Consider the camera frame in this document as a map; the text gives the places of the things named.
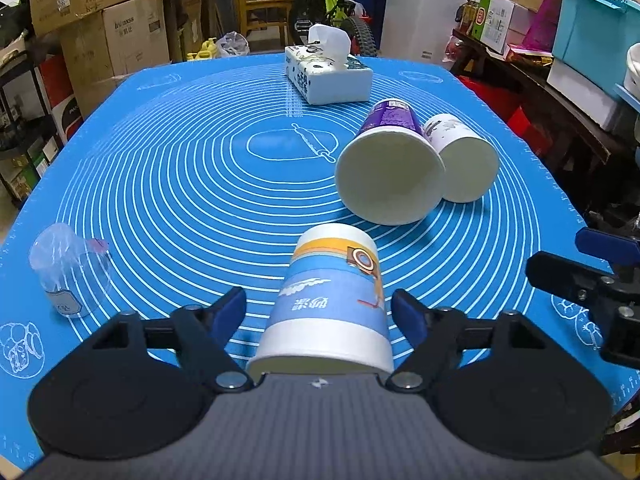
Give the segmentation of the red gift bag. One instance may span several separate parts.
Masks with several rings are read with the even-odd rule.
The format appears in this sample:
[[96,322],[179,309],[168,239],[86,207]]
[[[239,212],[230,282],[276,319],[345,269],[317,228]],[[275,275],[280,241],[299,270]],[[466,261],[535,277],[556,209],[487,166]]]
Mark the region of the red gift bag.
[[486,82],[468,76],[459,76],[458,79],[484,101],[516,136],[528,144],[536,155],[546,156],[548,154],[552,147],[550,136],[529,120],[522,107],[522,99],[515,92],[486,84]]

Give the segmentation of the white paper cup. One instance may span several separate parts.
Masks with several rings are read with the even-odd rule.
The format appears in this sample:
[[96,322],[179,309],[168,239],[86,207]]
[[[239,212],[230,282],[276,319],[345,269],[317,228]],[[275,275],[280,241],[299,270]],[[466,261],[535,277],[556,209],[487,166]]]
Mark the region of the white paper cup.
[[488,141],[451,114],[431,117],[423,133],[446,169],[445,200],[472,203],[489,191],[498,176],[499,156]]

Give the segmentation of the blue silicone baking mat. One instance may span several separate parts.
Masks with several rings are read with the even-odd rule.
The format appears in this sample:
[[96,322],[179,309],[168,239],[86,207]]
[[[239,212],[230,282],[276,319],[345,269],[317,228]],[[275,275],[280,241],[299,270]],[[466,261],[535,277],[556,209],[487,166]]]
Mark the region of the blue silicone baking mat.
[[[111,316],[162,318],[246,290],[247,315],[228,344],[245,364],[258,346],[299,235],[319,223],[367,232],[386,292],[493,318],[531,318],[600,379],[616,408],[639,375],[600,359],[586,312],[532,289],[537,250],[576,258],[584,222],[528,145],[476,95],[435,65],[374,58],[371,98],[408,102],[421,120],[460,118],[497,150],[497,180],[479,201],[443,203],[408,226],[377,226],[347,210],[334,166],[368,104],[310,106],[281,55],[142,70],[89,117],[47,170],[1,246],[1,454],[26,468],[40,457],[26,406],[37,380]],[[48,226],[106,240],[110,276],[77,278],[96,307],[53,310],[28,263]]]

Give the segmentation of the wooden chair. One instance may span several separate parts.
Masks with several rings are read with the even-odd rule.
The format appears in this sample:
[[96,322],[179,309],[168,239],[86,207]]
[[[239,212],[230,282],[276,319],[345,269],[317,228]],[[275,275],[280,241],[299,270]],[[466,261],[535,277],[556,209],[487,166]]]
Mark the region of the wooden chair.
[[295,0],[232,0],[240,34],[245,38],[254,30],[275,27],[280,45],[292,44],[288,18]]

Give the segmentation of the black metal shelf rack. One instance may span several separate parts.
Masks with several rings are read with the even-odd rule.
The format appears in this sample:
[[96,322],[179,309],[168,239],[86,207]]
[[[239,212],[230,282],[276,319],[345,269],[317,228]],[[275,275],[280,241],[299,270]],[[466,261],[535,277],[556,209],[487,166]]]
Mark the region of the black metal shelf rack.
[[[10,100],[6,87],[27,76],[35,91],[40,111],[27,118],[17,99]],[[43,84],[37,66],[28,51],[14,51],[1,65],[1,185],[12,205],[21,209],[28,196],[41,180],[42,163],[53,162],[43,149],[54,142],[62,148],[62,141],[48,109]]]

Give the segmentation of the white chest freezer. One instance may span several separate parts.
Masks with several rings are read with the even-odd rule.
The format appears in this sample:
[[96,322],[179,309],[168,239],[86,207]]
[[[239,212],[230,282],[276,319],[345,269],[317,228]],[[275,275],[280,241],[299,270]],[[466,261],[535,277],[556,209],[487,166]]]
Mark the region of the white chest freezer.
[[446,47],[466,0],[386,0],[380,55],[449,66]]

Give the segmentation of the clear plastic cup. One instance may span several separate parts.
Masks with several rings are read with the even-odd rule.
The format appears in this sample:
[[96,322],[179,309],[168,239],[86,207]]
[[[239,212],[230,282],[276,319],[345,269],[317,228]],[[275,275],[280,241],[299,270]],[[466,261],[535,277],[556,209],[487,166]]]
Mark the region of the clear plastic cup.
[[53,309],[66,318],[96,310],[111,288],[107,241],[79,236],[66,223],[53,223],[37,236],[28,263]]

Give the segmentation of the green black bicycle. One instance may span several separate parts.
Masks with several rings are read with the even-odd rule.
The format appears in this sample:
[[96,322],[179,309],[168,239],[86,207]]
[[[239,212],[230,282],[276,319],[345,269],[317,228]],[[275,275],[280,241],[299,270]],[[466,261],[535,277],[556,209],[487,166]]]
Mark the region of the green black bicycle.
[[337,27],[347,32],[352,55],[378,55],[370,16],[355,0],[294,0],[288,14],[288,31],[294,44],[306,44],[312,25]]

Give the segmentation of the white tissue box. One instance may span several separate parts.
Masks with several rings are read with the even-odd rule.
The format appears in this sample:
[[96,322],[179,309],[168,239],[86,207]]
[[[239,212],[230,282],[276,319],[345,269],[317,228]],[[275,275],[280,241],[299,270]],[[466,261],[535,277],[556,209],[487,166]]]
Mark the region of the white tissue box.
[[314,24],[308,42],[286,47],[285,73],[309,105],[368,102],[373,70],[350,53],[347,32]]

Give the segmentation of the green white product box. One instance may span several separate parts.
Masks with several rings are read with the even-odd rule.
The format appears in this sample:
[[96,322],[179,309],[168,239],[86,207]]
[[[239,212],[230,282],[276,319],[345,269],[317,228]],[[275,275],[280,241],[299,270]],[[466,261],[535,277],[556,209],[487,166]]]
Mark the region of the green white product box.
[[510,29],[515,3],[511,0],[480,0],[471,37],[490,50],[502,53]]

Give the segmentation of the lower cardboard box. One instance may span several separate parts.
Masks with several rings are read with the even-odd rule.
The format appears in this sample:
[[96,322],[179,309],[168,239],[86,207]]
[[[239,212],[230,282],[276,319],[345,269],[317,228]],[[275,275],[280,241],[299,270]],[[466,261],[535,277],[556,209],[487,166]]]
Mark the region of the lower cardboard box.
[[170,62],[163,0],[128,0],[58,31],[81,115],[96,110],[130,75]]

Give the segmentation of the blue yellow cartoon paper cup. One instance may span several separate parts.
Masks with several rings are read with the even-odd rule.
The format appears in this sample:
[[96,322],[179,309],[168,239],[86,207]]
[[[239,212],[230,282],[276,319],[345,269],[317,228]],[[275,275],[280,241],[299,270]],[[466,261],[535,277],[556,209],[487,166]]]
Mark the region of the blue yellow cartoon paper cup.
[[393,369],[375,242],[343,223],[303,232],[247,373],[257,379]]

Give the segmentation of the purple paper cup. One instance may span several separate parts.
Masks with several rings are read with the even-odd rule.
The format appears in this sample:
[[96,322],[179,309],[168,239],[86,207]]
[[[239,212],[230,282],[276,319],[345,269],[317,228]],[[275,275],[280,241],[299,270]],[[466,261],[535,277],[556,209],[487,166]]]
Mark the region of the purple paper cup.
[[414,108],[385,99],[338,156],[335,185],[356,216],[382,226],[426,217],[442,200],[446,170]]

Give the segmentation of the yellow oil jug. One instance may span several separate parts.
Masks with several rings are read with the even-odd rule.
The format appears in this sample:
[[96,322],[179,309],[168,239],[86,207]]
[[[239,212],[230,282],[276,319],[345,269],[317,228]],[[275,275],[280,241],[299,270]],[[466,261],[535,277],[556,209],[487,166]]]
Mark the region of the yellow oil jug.
[[207,40],[205,40],[198,52],[189,52],[186,55],[186,59],[188,61],[213,60],[214,58],[219,57],[219,50],[214,38],[208,38]]

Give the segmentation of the teal plastic storage bin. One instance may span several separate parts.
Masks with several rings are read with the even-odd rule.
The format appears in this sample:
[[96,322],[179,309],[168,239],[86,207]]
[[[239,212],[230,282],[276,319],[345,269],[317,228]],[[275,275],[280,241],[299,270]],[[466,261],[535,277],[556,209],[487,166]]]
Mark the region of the teal plastic storage bin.
[[615,98],[639,34],[634,0],[562,0],[552,54]]

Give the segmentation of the dark wooden side table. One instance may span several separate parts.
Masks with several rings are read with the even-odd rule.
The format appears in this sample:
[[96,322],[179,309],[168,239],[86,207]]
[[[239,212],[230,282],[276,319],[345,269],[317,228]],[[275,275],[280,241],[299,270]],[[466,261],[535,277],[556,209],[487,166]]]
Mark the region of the dark wooden side table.
[[460,75],[473,63],[472,75],[521,92],[523,108],[532,114],[530,121],[546,130],[553,141],[541,161],[572,200],[603,197],[614,203],[638,203],[639,168],[629,133],[616,136],[603,130],[547,84],[542,70],[493,58],[484,44],[457,29],[452,36],[462,47],[451,73]]

